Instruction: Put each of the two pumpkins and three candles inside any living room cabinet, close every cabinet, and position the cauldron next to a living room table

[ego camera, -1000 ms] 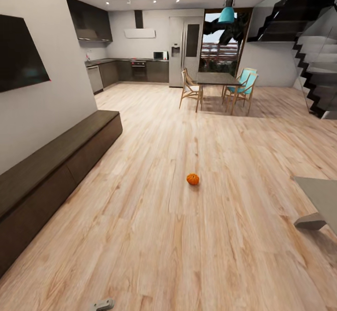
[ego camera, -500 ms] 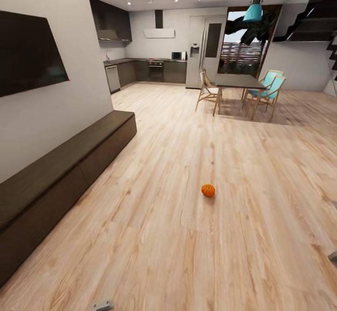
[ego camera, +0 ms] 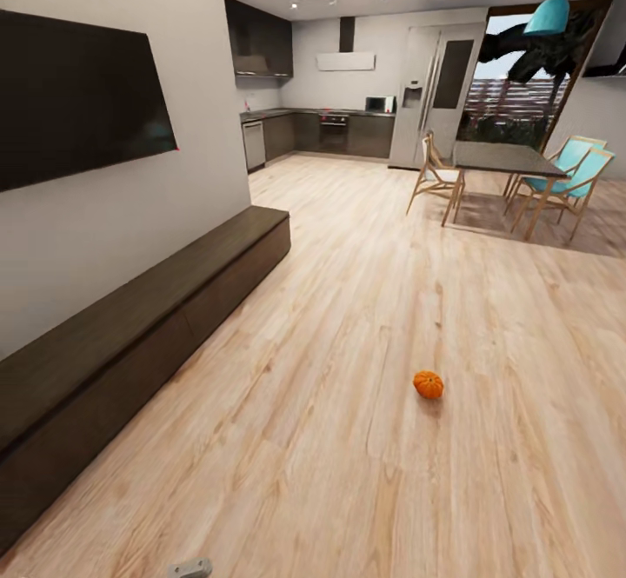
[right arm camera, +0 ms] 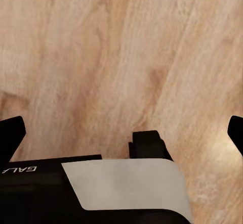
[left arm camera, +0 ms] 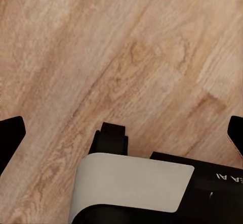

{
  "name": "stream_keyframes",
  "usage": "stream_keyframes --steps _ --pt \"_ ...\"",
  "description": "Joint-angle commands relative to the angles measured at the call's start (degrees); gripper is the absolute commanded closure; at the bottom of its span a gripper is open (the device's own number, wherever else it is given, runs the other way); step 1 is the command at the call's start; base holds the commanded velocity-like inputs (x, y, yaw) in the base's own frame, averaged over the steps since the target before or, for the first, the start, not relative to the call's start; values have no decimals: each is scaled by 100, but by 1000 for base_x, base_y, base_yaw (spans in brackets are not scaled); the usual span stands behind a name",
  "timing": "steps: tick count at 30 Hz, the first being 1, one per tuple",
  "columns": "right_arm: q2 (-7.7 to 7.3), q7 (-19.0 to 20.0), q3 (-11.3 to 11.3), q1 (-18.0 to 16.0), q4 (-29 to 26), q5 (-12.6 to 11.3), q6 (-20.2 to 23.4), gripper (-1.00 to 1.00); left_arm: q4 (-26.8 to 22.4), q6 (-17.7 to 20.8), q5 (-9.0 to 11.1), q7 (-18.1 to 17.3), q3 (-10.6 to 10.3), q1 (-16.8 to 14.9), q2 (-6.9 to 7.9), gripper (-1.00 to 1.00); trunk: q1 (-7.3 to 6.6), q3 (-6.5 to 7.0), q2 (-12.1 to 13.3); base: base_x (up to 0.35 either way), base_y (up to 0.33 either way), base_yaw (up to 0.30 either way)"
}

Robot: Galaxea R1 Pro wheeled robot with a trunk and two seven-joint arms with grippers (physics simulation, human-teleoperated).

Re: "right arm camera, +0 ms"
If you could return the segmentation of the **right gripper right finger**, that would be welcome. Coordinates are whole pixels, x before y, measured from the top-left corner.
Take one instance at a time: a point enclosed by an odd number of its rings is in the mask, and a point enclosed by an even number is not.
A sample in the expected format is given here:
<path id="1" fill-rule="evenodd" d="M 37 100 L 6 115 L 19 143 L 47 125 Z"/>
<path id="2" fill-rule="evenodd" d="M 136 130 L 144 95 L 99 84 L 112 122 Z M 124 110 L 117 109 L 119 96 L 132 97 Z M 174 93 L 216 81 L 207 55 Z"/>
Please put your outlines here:
<path id="1" fill-rule="evenodd" d="M 243 118 L 233 115 L 230 119 L 227 133 L 243 155 Z"/>

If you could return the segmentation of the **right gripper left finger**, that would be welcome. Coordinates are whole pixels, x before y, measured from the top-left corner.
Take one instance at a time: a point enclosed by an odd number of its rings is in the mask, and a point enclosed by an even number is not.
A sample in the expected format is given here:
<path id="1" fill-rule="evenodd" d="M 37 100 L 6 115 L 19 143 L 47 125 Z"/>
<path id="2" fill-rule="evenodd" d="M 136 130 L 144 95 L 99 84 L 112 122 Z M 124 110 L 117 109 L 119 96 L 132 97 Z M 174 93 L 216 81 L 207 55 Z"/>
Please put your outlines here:
<path id="1" fill-rule="evenodd" d="M 0 175 L 26 135 L 21 116 L 0 121 Z"/>

